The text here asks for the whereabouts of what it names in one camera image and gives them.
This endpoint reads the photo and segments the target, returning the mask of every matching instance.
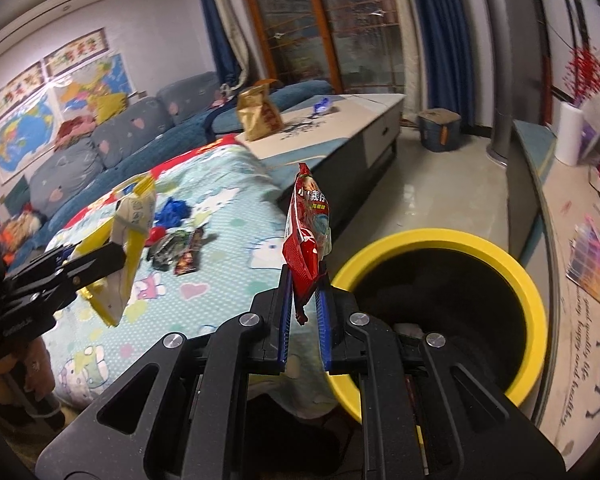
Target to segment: silver screw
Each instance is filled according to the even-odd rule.
[[[369,316],[363,312],[354,312],[349,317],[349,321],[355,326],[365,326],[369,323]]]
[[[446,343],[446,339],[442,334],[431,332],[427,334],[427,344],[433,348],[442,348]]]
[[[162,340],[162,344],[167,348],[177,348],[182,344],[184,338],[180,334],[167,334]]]
[[[259,321],[260,316],[258,316],[258,314],[254,314],[253,312],[248,312],[240,316],[240,324],[242,326],[254,326],[257,325]]]

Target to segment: yellow rim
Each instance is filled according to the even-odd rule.
[[[448,249],[470,254],[500,273],[515,291],[526,323],[526,346],[522,364],[507,397],[519,406],[534,386],[544,362],[547,325],[542,299],[525,269],[498,246],[483,238],[450,229],[415,229],[387,236],[353,256],[333,280],[333,286],[353,290],[360,280],[382,262],[418,249]],[[348,375],[327,375],[334,395],[357,421],[362,421],[360,392]]]

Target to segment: red berry branch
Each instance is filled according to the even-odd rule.
[[[567,63],[567,75],[563,81],[576,102],[600,92],[600,50],[595,47],[571,49],[573,58]]]

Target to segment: sofa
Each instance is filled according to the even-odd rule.
[[[219,86],[213,72],[172,83],[55,152],[29,181],[31,205],[48,221],[18,250],[11,269],[46,247],[75,214],[126,179],[218,135],[240,132],[237,99],[209,109]],[[284,111],[312,96],[331,93],[328,82],[312,80],[281,88],[270,98]]]

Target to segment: yellow pillow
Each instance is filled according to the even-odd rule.
[[[126,94],[107,94],[96,97],[96,123],[102,124],[126,110]]]

